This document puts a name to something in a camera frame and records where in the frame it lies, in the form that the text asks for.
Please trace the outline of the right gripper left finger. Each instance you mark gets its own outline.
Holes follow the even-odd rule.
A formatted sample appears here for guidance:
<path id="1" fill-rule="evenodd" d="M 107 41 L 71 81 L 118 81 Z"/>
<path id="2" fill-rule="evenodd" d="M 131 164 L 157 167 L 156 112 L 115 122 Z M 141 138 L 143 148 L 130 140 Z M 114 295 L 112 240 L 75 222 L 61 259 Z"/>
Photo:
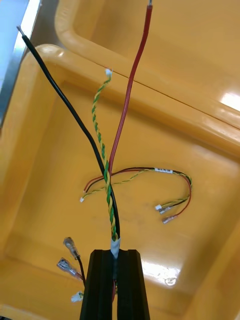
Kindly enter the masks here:
<path id="1" fill-rule="evenodd" d="M 113 255 L 110 250 L 95 249 L 90 254 L 81 320 L 111 320 L 113 308 Z"/>

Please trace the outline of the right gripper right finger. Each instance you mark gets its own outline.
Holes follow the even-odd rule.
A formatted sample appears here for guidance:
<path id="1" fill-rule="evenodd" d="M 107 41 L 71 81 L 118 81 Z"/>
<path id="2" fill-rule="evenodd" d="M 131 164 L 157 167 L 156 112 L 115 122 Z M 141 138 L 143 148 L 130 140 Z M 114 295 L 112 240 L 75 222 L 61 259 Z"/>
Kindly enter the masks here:
<path id="1" fill-rule="evenodd" d="M 141 256 L 135 249 L 121 249 L 118 254 L 117 319 L 150 319 Z"/>

